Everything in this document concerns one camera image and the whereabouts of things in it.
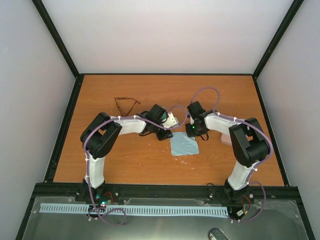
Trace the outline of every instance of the wooden table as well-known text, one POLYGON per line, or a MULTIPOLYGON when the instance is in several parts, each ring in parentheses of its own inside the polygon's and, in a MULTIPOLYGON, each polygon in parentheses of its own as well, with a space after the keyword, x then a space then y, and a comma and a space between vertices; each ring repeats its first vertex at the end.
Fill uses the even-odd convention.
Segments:
MULTIPOLYGON (((74 109, 70 127, 58 163, 54 182, 81 182, 85 176, 85 155, 80 135, 99 112, 118 116, 114 97, 138 100, 132 114, 150 110, 154 104, 170 108, 187 107, 200 88, 213 86, 220 90, 217 110, 238 118, 255 117, 268 132, 254 82, 251 76, 226 75, 86 75, 74 109)), ((217 94, 204 90, 196 98, 207 111, 217 94)), ((119 105, 128 111, 133 102, 122 100, 119 105)), ((183 120, 184 112, 174 115, 183 120)), ((174 132, 185 132, 181 127, 174 132)), ((104 163, 106 183, 113 184, 176 184, 223 185, 235 165, 232 147, 220 143, 221 133, 209 132, 209 140, 197 137, 199 154, 172 156, 170 140, 158 141, 155 134, 141 137, 136 133, 121 135, 104 163)), ((259 167, 251 180, 267 186, 283 186, 276 157, 259 167)))

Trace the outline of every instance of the microfiber cloth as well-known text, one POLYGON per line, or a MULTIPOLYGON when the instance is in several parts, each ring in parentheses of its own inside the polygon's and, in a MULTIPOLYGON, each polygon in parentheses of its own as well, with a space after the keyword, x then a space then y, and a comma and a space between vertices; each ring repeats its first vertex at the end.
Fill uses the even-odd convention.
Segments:
POLYGON ((185 132, 174 132, 170 144, 173 156, 199 154, 196 138, 188 137, 185 132))

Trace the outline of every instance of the purple cable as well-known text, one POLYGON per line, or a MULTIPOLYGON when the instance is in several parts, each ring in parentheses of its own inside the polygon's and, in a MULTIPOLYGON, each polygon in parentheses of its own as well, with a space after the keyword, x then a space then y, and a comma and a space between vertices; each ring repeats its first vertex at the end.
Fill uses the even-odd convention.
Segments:
MULTIPOLYGON (((96 209, 99 210, 99 209, 106 209, 106 208, 107 208, 106 206, 101 206, 101 207, 97 207, 96 209)), ((93 209, 91 209, 91 210, 88 212, 88 219, 91 217, 90 214, 91 214, 94 210, 95 210, 95 209, 93 208, 93 209)), ((112 212, 117 211, 117 210, 123 212, 123 214, 126 213, 122 208, 116 207, 116 208, 113 208, 113 209, 111 209, 110 211, 104 213, 101 217, 105 217, 105 216, 107 216, 109 213, 112 213, 112 212)))
MULTIPOLYGON (((268 155, 264 160, 258 162, 258 163, 255 165, 255 168, 257 168, 260 164, 264 163, 265 161, 269 160, 269 159, 272 157, 272 155, 274 154, 274 147, 273 147, 272 142, 270 141, 270 139, 267 137, 267 135, 266 135, 263 131, 261 131, 259 128, 253 126, 252 124, 250 124, 250 123, 248 123, 248 122, 246 122, 246 121, 243 121, 243 120, 240 120, 240 119, 237 119, 237 118, 234 119, 234 118, 231 117, 231 116, 226 116, 226 115, 223 115, 223 114, 221 114, 221 113, 219 114, 219 116, 222 117, 223 119, 228 120, 228 121, 236 121, 236 122, 238 122, 238 123, 247 125, 248 127, 256 130, 256 131, 257 131, 259 134, 261 134, 261 135, 264 137, 264 139, 267 141, 267 143, 268 143, 269 146, 270 146, 270 153, 269 153, 269 155, 268 155)), ((247 177, 246 180, 245 180, 246 182, 249 181, 249 179, 251 178, 251 176, 252 176, 253 173, 254 173, 254 170, 252 169, 252 170, 249 172, 248 177, 247 177)))
MULTIPOLYGON (((150 121, 150 120, 148 120, 148 119, 141 118, 141 117, 139 117, 139 116, 136 116, 136 117, 134 117, 134 116, 124 116, 124 117, 120 117, 120 119, 124 119, 124 120, 127 120, 127 119, 139 119, 139 120, 142 120, 142 121, 144 121, 144 122, 153 124, 153 125, 157 126, 158 128, 161 128, 161 129, 173 130, 173 129, 177 129, 177 128, 180 128, 181 126, 183 126, 183 125, 185 124, 187 118, 188 118, 188 115, 187 115, 188 113, 187 113, 186 109, 185 109, 183 106, 181 106, 181 105, 175 105, 175 106, 171 107, 171 108, 170 108, 170 111, 171 111, 173 108, 177 108, 177 107, 182 108, 182 109, 184 110, 185 118, 184 118, 183 122, 182 122, 180 125, 175 126, 175 127, 166 128, 166 127, 163 127, 163 126, 161 126, 161 125, 158 125, 158 124, 156 124, 156 123, 154 123, 154 122, 152 122, 152 121, 150 121)), ((84 141, 84 143, 83 143, 83 150, 84 150, 85 157, 86 157, 87 159, 89 159, 89 157, 90 157, 90 155, 89 155, 89 153, 88 153, 88 151, 87 151, 87 144, 88 144, 88 141, 90 140, 90 138, 91 138, 101 127, 103 127, 104 125, 107 125, 108 123, 111 123, 111 122, 114 121, 114 120, 118 120, 118 119, 119 119, 118 117, 113 117, 113 118, 111 118, 111 119, 109 119, 109 120, 101 123, 99 126, 97 126, 97 127, 88 135, 88 137, 85 139, 85 141, 84 141)), ((105 224, 107 224, 107 225, 109 225, 109 226, 118 227, 118 226, 123 225, 123 224, 125 223, 126 219, 127 219, 127 215, 126 215, 126 212, 125 212, 122 208, 112 209, 112 210, 106 212, 106 213, 103 214, 103 215, 100 215, 100 213, 98 212, 98 208, 96 207, 95 200, 94 200, 94 196, 93 196, 93 193, 92 193, 92 190, 91 190, 91 181, 90 181, 90 171, 89 171, 89 169, 90 169, 90 164, 89 164, 89 161, 87 160, 87 161, 86 161, 85 174, 86 174, 86 176, 87 176, 87 184, 88 184, 89 194, 90 194, 90 198, 91 198, 91 202, 92 202, 94 211, 96 212, 96 214, 98 215, 98 217, 99 217, 105 224), (122 221, 121 223, 119 223, 119 224, 112 224, 112 223, 109 223, 109 222, 107 222, 106 220, 103 219, 103 217, 107 216, 109 213, 111 213, 111 212, 113 212, 113 211, 115 211, 115 210, 120 210, 120 211, 123 212, 124 219, 123 219, 123 221, 122 221)))
MULTIPOLYGON (((262 213, 262 211, 264 210, 265 204, 266 204, 266 201, 267 201, 266 191, 265 191, 265 189, 264 189, 264 186, 263 186, 260 182, 258 182, 258 181, 253 181, 253 182, 250 182, 249 184, 259 184, 259 185, 260 185, 260 187, 261 187, 261 189, 262 189, 262 192, 263 192, 263 200, 264 200, 264 201, 263 201, 263 205, 262 205, 260 211, 258 211, 258 212, 256 213, 256 215, 254 215, 253 217, 251 217, 251 218, 249 218, 249 219, 241 220, 239 223, 247 223, 247 222, 249 222, 249 221, 257 218, 257 217, 262 213)), ((229 219, 230 221, 232 221, 232 222, 237 222, 237 220, 234 220, 234 219, 232 219, 232 218, 229 217, 229 216, 228 216, 228 219, 229 219)))
POLYGON ((215 105, 214 105, 214 107, 213 107, 213 112, 214 112, 214 111, 216 110, 216 108, 218 107, 218 104, 219 104, 219 102, 220 102, 220 92, 218 91, 218 89, 216 89, 216 88, 213 87, 213 86, 206 86, 206 87, 203 87, 203 88, 199 89, 199 90, 193 95, 193 97, 191 98, 190 104, 193 103, 193 101, 195 100, 196 96, 197 96, 201 91, 206 90, 206 89, 213 89, 213 90, 215 90, 216 93, 218 94, 218 99, 216 100, 216 103, 215 103, 215 105))

